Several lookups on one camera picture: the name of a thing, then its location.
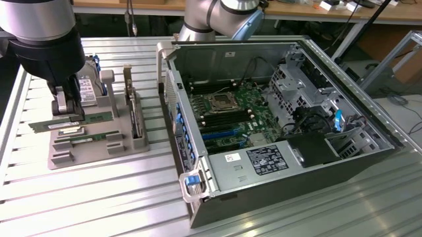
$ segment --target motherboard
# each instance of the motherboard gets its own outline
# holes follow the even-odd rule
[[[246,81],[208,93],[212,88],[190,94],[209,154],[273,143],[282,130],[261,86]]]

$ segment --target blue ram slot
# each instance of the blue ram slot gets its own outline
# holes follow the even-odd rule
[[[238,130],[220,132],[220,133],[214,133],[214,134],[205,134],[204,140],[210,140],[210,139],[222,138],[222,137],[230,137],[230,136],[237,135],[237,133],[238,133]]]

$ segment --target workbench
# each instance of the workbench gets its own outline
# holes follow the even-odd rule
[[[74,0],[75,13],[95,13],[95,14],[125,14],[126,4],[119,3],[119,0]],[[333,54],[333,59],[337,58],[346,50],[353,39],[357,37],[365,23],[378,9],[362,7],[354,14],[350,22],[356,23],[342,44],[338,46]],[[389,5],[380,15],[376,24],[391,25],[422,25],[422,3],[404,4],[397,6]],[[165,5],[154,4],[134,4],[135,15],[161,15],[161,16],[184,16],[185,15],[185,0],[167,0]],[[326,11],[325,9],[314,8],[312,5],[288,4],[277,1],[270,2],[270,7],[265,11],[266,19],[294,20],[294,21],[322,21],[322,22],[346,22],[352,11],[336,10]]]
[[[133,65],[151,150],[70,168],[47,168],[50,134],[34,134],[29,123],[51,118],[53,96],[46,81],[21,68],[0,127],[2,237],[422,236],[417,152],[397,154],[346,183],[190,229],[157,83],[157,43],[170,40],[83,39],[86,53],[115,71],[118,93],[122,66]]]

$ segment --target slotted aluminum surface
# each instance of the slotted aluminum surface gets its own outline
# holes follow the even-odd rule
[[[397,155],[348,183],[190,229],[157,89],[155,45],[165,40],[83,40],[102,69],[115,70],[117,91],[122,66],[134,66],[151,142],[151,151],[138,155],[49,170],[50,136],[34,134],[29,123],[50,118],[53,98],[46,82],[21,71],[23,97],[15,94],[17,111],[2,124],[0,236],[422,236],[419,153]]]

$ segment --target floor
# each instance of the floor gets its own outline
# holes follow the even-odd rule
[[[78,14],[78,30],[82,37],[125,37],[127,36],[127,27],[123,15],[106,15],[106,14]],[[135,16],[138,25],[138,36],[170,36],[180,33],[184,25],[184,18],[178,16],[159,17],[159,16]],[[317,22],[300,22],[300,21],[282,21],[280,27],[274,28],[276,20],[265,20],[257,35],[309,35],[313,40],[320,44],[321,48],[328,49],[328,54],[333,54],[337,45],[329,47],[333,42],[336,31],[341,29],[342,23],[317,23]],[[370,57],[365,52],[356,47],[346,60],[365,60]],[[19,62],[17,58],[9,57],[0,59],[0,121],[3,118],[10,93],[19,69]]]

